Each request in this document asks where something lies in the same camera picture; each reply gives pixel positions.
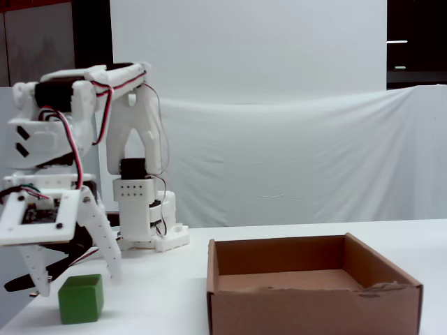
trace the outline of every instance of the white cloth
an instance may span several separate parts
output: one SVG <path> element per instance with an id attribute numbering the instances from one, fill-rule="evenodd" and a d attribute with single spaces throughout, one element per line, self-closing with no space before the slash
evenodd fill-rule
<path id="1" fill-rule="evenodd" d="M 168 188 L 191 227 L 447 217 L 444 85 L 284 105 L 163 100 L 162 114 Z"/>

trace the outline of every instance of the table surface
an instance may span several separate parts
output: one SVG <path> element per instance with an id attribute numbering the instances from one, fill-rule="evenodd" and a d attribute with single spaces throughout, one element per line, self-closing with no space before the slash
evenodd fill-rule
<path id="1" fill-rule="evenodd" d="M 210 239 L 265 239 L 352 233 L 425 286 L 421 335 L 447 329 L 447 220 L 386 221 L 191 229 L 191 243 L 167 253 L 123 253 L 123 283 L 113 285 L 102 259 L 71 267 L 0 334 L 208 334 L 207 247 Z M 98 322 L 61 325 L 57 291 L 69 276 L 103 275 L 104 309 Z"/>

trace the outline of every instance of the cardboard box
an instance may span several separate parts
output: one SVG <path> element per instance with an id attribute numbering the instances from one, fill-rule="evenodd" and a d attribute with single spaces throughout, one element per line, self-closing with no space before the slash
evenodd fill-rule
<path id="1" fill-rule="evenodd" d="M 212 335 L 416 335 L 423 286 L 351 234 L 210 242 Z"/>

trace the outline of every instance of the white robotic arm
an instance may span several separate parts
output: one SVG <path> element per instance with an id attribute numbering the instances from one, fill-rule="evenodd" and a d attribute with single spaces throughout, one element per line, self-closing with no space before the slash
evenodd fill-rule
<path id="1" fill-rule="evenodd" d="M 83 175 L 80 162 L 80 157 L 105 137 L 109 118 L 108 169 L 111 174 L 121 175 L 114 180 L 123 237 L 120 243 L 127 248 L 158 251 L 189 243 L 188 227 L 176 224 L 174 194 L 156 187 L 156 178 L 161 179 L 162 172 L 161 120 L 150 105 L 150 87 L 145 84 L 149 70 L 146 63 L 93 66 L 50 73 L 39 83 L 18 83 L 13 87 L 20 112 L 8 122 L 7 166 L 28 174 L 4 179 L 7 189 L 0 192 L 5 204 L 0 218 L 0 245 L 19 246 L 42 295 L 49 294 L 42 245 L 70 255 L 70 246 L 88 248 L 93 239 L 112 277 L 116 281 L 121 277 L 119 247 L 96 192 L 94 176 Z M 131 92 L 136 95 L 132 106 Z M 103 113 L 97 139 L 91 124 L 94 112 Z M 124 156 L 133 128 L 145 145 L 145 158 Z M 55 172 L 55 166 L 69 166 L 73 161 L 77 174 Z M 35 174 L 44 168 L 48 174 Z M 163 234 L 160 223 L 164 224 Z M 81 254 L 74 253 L 74 257 L 81 256 L 83 248 L 78 248 Z M 71 261 L 69 256 L 61 262 L 69 266 Z M 61 273 L 55 266 L 52 271 L 53 279 Z M 28 279 L 19 279 L 23 281 L 10 288 L 27 288 L 29 283 L 23 282 Z"/>

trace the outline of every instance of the green cube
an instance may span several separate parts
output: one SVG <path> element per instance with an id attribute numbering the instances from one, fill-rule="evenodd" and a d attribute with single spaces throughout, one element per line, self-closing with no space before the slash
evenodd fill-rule
<path id="1" fill-rule="evenodd" d="M 59 290 L 59 311 L 64 325 L 96 322 L 103 310 L 100 274 L 69 277 Z"/>

